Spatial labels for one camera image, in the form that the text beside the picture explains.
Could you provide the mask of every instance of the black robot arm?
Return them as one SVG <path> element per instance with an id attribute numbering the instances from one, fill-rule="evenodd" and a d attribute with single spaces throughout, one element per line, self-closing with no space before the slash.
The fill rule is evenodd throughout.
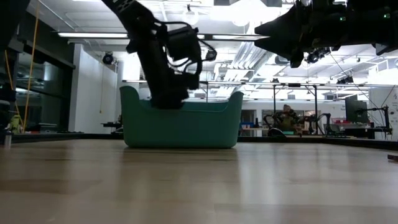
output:
<path id="1" fill-rule="evenodd" d="M 199 42 L 210 45 L 197 37 L 197 29 L 185 22 L 161 22 L 145 6 L 135 0 L 102 0 L 117 15 L 130 38 L 128 53 L 137 52 L 142 70 L 152 95 L 152 106 L 159 109 L 179 109 L 182 101 L 189 97 L 188 89 L 199 88 L 202 70 Z M 183 27 L 168 31 L 166 24 L 180 24 Z M 186 59 L 183 72 L 174 70 L 167 59 L 167 53 L 174 61 Z M 194 74 L 187 73 L 187 67 L 197 64 Z"/>

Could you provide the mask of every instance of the white ceiling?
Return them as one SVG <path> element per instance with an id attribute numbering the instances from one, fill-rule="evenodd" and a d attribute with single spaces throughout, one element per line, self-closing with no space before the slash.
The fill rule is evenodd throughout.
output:
<path id="1" fill-rule="evenodd" d="M 102 2 L 84 2 L 72 0 L 40 0 L 44 5 L 40 5 L 40 19 L 60 32 L 125 32 L 118 18 L 102 3 Z M 181 21 L 184 20 L 183 13 L 186 10 L 186 3 L 175 3 L 172 1 L 140 1 L 147 6 L 160 20 Z M 36 10 L 37 0 L 31 0 L 28 11 L 34 14 Z M 201 3 L 191 3 L 193 11 L 198 12 L 199 20 L 194 25 L 199 28 L 200 33 L 208 34 L 247 34 L 254 26 L 237 26 L 238 21 L 245 21 L 249 16 L 251 19 L 262 20 L 267 22 L 283 14 L 290 6 L 284 6 L 282 9 L 266 8 L 260 0 L 240 0 L 232 6 L 213 6 L 213 0 L 204 0 Z M 127 40 L 86 40 L 82 42 L 87 50 L 98 53 L 104 51 L 114 51 L 119 58 L 123 57 L 124 46 Z M 218 58 L 216 62 L 206 63 L 204 70 L 213 72 L 213 79 L 224 77 L 231 81 L 239 81 L 237 79 L 247 77 L 247 71 L 222 69 L 217 72 L 220 65 L 218 63 L 233 63 L 233 65 L 249 65 L 249 61 L 255 66 L 251 67 L 254 74 L 249 81 L 256 79 L 256 82 L 269 82 L 273 78 L 279 78 L 284 82 L 302 82 L 307 81 L 317 83 L 336 83 L 336 78 L 343 73 L 353 71 L 354 77 L 366 78 L 368 70 L 377 63 L 385 60 L 379 59 L 375 55 L 375 50 L 370 45 L 354 45 L 340 48 L 337 52 L 332 52 L 335 60 L 339 63 L 337 66 L 335 60 L 331 56 L 326 56 L 318 63 L 313 65 L 303 65 L 300 68 L 292 69 L 286 66 L 275 64 L 275 55 L 257 47 L 247 47 L 242 42 L 209 42 L 217 51 Z M 240 53 L 245 51 L 246 56 L 242 56 L 238 60 Z M 389 57 L 395 57 L 395 52 L 388 54 Z M 223 92 L 223 95 L 230 94 L 234 88 L 221 87 L 220 90 L 212 91 L 214 96 L 218 96 L 217 92 Z M 262 90 L 253 90 L 252 93 L 261 95 Z"/>

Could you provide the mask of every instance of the computer monitor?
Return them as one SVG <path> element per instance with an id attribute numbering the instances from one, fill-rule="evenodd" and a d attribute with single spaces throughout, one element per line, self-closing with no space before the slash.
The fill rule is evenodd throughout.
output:
<path id="1" fill-rule="evenodd" d="M 368 106 L 366 102 L 345 99 L 346 102 L 346 120 L 351 121 L 353 123 L 363 123 L 366 124 L 369 122 L 368 120 L 368 112 L 361 111 L 363 109 L 367 109 Z"/>

